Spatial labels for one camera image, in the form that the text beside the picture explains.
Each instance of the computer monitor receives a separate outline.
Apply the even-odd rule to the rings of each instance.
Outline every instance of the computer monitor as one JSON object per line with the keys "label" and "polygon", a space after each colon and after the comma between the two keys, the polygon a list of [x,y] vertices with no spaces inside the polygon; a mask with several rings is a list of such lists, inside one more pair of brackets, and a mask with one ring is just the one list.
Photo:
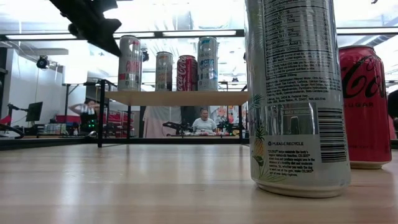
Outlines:
{"label": "computer monitor", "polygon": [[26,122],[39,121],[42,114],[43,102],[31,103],[27,109]]}

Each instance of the red can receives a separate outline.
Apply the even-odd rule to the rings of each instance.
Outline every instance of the red can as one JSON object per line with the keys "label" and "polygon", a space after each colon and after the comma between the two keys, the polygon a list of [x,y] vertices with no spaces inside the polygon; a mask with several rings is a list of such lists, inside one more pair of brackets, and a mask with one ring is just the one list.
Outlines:
{"label": "red can", "polygon": [[384,66],[370,46],[340,48],[345,123],[352,168],[391,161]]}
{"label": "red can", "polygon": [[177,91],[197,91],[198,62],[194,56],[182,55],[177,61]]}

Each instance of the ceiling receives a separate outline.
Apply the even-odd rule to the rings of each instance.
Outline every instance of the ceiling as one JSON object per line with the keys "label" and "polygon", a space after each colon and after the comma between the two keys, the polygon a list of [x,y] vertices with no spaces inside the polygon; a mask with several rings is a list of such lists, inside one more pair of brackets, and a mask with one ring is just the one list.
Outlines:
{"label": "ceiling", "polygon": [[[398,25],[398,1],[379,0],[334,0],[336,25],[338,27],[380,27]],[[119,1],[118,9],[105,13],[108,18],[118,18],[122,27],[118,32],[154,30],[200,30],[243,29],[244,0],[133,0]],[[47,0],[0,0],[0,34],[30,34],[67,32],[69,21]],[[338,45],[367,44],[379,36],[339,36]],[[143,64],[144,82],[154,82],[155,55],[159,51],[172,52],[174,62],[179,55],[197,55],[198,39],[145,39],[142,43],[149,50],[150,60]],[[246,81],[246,64],[243,61],[244,38],[219,38],[220,80],[230,81],[238,77]],[[390,58],[398,49],[396,37],[380,42],[377,52]],[[13,43],[21,46],[33,57],[37,49],[67,49],[69,52],[89,52],[82,63],[90,68],[104,71],[115,80],[118,59],[101,49],[80,40],[30,41]],[[51,55],[50,59],[61,64],[68,61],[67,55]],[[394,70],[396,62],[387,62]]]}

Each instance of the aluminum can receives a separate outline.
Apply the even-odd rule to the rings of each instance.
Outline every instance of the aluminum can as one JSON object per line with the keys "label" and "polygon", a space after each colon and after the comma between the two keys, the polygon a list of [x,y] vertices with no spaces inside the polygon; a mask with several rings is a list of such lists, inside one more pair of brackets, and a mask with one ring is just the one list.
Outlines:
{"label": "aluminum can", "polygon": [[156,54],[155,91],[172,91],[173,55],[170,52]]}
{"label": "aluminum can", "polygon": [[246,0],[251,177],[323,198],[351,182],[332,0]]}
{"label": "aluminum can", "polygon": [[218,91],[218,43],[215,37],[199,39],[198,90]]}
{"label": "aluminum can", "polygon": [[142,75],[141,41],[132,35],[120,38],[118,91],[140,91]]}
{"label": "aluminum can", "polygon": [[197,91],[198,62],[194,56],[182,55],[177,61],[177,91]]}
{"label": "aluminum can", "polygon": [[379,169],[391,161],[383,62],[360,45],[340,48],[340,65],[351,168]]}

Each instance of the silver can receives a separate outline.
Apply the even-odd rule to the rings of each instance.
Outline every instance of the silver can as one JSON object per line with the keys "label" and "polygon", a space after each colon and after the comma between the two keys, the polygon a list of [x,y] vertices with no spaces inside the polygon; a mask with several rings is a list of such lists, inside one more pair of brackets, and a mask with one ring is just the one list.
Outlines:
{"label": "silver can", "polygon": [[215,37],[199,39],[198,91],[218,91],[218,43]]}
{"label": "silver can", "polygon": [[251,177],[297,197],[351,182],[333,0],[246,0]]}
{"label": "silver can", "polygon": [[172,91],[173,55],[170,52],[156,54],[155,91]]}
{"label": "silver can", "polygon": [[140,91],[142,75],[141,41],[134,36],[120,38],[118,91]]}

